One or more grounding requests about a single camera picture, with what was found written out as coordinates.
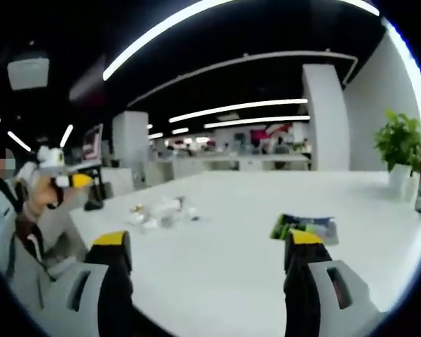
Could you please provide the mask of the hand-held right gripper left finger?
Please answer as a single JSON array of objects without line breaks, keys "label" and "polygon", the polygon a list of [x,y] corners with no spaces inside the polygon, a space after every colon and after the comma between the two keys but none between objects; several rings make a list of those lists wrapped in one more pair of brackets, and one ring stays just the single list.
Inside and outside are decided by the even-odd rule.
[{"label": "hand-held right gripper left finger", "polygon": [[47,290],[49,336],[132,336],[131,238],[127,231],[103,234],[83,261],[50,269]]}]

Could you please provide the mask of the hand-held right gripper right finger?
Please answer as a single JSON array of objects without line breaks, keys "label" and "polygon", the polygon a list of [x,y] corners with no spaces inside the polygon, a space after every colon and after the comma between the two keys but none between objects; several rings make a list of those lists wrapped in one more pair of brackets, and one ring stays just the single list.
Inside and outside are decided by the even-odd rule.
[{"label": "hand-held right gripper right finger", "polygon": [[284,270],[286,336],[369,336],[380,323],[367,283],[317,235],[287,232]]}]

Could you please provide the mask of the person's left hand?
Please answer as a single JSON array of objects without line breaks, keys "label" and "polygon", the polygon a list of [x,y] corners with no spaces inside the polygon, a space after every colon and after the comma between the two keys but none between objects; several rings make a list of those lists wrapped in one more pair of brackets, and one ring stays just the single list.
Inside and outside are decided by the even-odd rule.
[{"label": "person's left hand", "polygon": [[26,219],[35,223],[42,216],[44,209],[49,204],[58,202],[55,188],[51,184],[51,177],[42,176],[29,193],[28,199],[23,204],[22,212]]}]

